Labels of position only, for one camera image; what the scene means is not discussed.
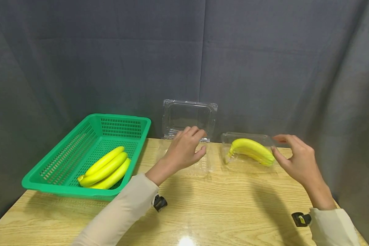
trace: hand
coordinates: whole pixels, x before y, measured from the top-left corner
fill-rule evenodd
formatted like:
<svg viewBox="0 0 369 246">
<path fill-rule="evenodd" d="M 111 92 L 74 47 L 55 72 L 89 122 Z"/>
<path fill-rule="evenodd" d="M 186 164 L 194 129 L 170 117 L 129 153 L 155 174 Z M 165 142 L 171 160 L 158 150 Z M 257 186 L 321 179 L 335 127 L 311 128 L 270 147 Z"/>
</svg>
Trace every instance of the hand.
<svg viewBox="0 0 369 246">
<path fill-rule="evenodd" d="M 206 137 L 204 130 L 198 127 L 186 127 L 182 132 L 178 132 L 169 146 L 167 153 L 161 160 L 166 161 L 179 171 L 197 163 L 206 153 L 206 146 L 195 152 L 195 148 L 203 137 Z"/>
<path fill-rule="evenodd" d="M 195 152 L 195 148 L 203 137 L 204 130 L 198 127 L 186 127 L 176 134 L 167 153 L 145 175 L 156 185 L 161 185 L 167 178 L 177 171 L 198 162 L 206 154 L 206 146 Z"/>
<path fill-rule="evenodd" d="M 277 148 L 272 148 L 280 166 L 305 188 L 313 207 L 319 210 L 336 208 L 329 187 L 324 182 L 316 163 L 314 150 L 295 135 L 277 135 L 277 142 L 286 142 L 292 150 L 292 157 L 286 159 Z"/>
<path fill-rule="evenodd" d="M 292 157 L 286 159 L 277 148 L 272 150 L 280 166 L 302 186 L 323 183 L 312 147 L 306 145 L 295 135 L 277 135 L 273 137 L 277 142 L 288 143 L 292 150 Z"/>
</svg>

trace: plastic clamshell container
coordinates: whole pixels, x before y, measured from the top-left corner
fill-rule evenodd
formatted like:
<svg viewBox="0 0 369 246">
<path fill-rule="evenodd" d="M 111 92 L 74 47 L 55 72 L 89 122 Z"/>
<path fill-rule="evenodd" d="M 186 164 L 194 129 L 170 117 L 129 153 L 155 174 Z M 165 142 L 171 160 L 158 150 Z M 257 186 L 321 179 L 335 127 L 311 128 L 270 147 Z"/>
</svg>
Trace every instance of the plastic clamshell container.
<svg viewBox="0 0 369 246">
<path fill-rule="evenodd" d="M 210 142 L 215 128 L 217 104 L 166 99 L 163 107 L 162 131 L 164 137 L 160 140 L 158 160 L 165 155 L 177 132 L 184 130 L 187 126 L 196 125 L 207 133 L 207 136 L 200 140 L 196 150 L 200 150 L 203 145 Z M 205 176 L 213 170 L 214 166 L 211 164 L 207 152 L 198 163 L 183 169 L 181 172 L 187 173 L 189 176 Z"/>
<path fill-rule="evenodd" d="M 275 147 L 275 143 L 273 142 L 272 137 L 263 134 L 246 134 L 246 133 L 238 133 L 238 132 L 227 132 L 221 135 L 221 157 L 225 161 L 226 164 L 229 163 L 250 163 L 258 166 L 260 169 L 272 169 L 273 166 L 277 163 L 274 163 L 271 166 L 264 166 L 260 164 L 258 161 L 253 160 L 249 156 L 236 154 L 234 153 L 232 156 L 228 155 L 229 149 L 231 148 L 231 144 L 236 139 L 251 139 L 256 141 L 266 147 L 270 153 L 272 153 L 271 147 Z"/>
<path fill-rule="evenodd" d="M 60 196 L 110 201 L 130 181 L 150 124 L 144 117 L 91 114 L 24 176 L 22 186 Z M 108 190 L 81 187 L 77 177 L 119 146 L 125 147 L 131 159 L 125 176 Z"/>
</svg>

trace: left hand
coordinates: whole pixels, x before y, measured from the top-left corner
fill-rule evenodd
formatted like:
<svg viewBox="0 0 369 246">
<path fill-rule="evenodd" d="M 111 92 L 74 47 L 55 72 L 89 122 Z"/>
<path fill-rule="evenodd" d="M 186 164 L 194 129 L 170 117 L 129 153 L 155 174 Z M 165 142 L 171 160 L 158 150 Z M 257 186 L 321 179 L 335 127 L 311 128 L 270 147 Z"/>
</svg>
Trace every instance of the left hand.
<svg viewBox="0 0 369 246">
<path fill-rule="evenodd" d="M 186 127 L 176 134 L 161 160 L 172 165 L 176 171 L 197 163 L 207 153 L 207 148 L 202 146 L 198 152 L 195 152 L 195 148 L 206 135 L 206 132 L 197 126 Z"/>
<path fill-rule="evenodd" d="M 188 126 L 178 132 L 167 153 L 145 174 L 146 177 L 159 186 L 177 171 L 197 163 L 207 153 L 207 148 L 202 146 L 198 152 L 195 148 L 206 135 L 197 126 Z"/>
</svg>

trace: wooden table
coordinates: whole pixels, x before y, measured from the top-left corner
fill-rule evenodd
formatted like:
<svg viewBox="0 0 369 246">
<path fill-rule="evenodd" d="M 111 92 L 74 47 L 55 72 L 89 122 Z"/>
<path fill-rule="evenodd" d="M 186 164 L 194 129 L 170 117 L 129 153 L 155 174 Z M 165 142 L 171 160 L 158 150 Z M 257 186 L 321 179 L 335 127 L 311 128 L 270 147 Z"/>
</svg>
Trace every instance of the wooden table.
<svg viewBox="0 0 369 246">
<path fill-rule="evenodd" d="M 148 139 L 135 173 L 156 161 L 158 139 Z M 118 245 L 315 245 L 293 212 L 309 211 L 306 192 L 276 166 L 223 164 L 220 143 L 208 143 L 215 171 L 206 177 L 177 173 L 161 185 L 168 207 L 150 209 Z M 285 156 L 291 150 L 281 148 Z M 69 245 L 107 202 L 26 191 L 0 220 L 0 245 Z M 361 245 L 367 245 L 360 236 Z"/>
</svg>

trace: bunch of bananas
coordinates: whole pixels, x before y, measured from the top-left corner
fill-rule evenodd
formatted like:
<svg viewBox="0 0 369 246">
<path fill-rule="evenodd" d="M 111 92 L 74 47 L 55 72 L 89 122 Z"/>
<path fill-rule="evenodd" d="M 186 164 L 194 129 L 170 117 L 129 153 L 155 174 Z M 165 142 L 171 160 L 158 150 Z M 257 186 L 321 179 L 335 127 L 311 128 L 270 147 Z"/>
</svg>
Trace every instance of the bunch of bananas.
<svg viewBox="0 0 369 246">
<path fill-rule="evenodd" d="M 231 143 L 228 156 L 233 154 L 247 155 L 264 166 L 272 166 L 275 158 L 266 147 L 251 139 L 236 139 Z"/>
<path fill-rule="evenodd" d="M 84 175 L 78 177 L 81 186 L 92 189 L 109 189 L 124 177 L 131 160 L 120 146 L 94 163 Z"/>
</svg>

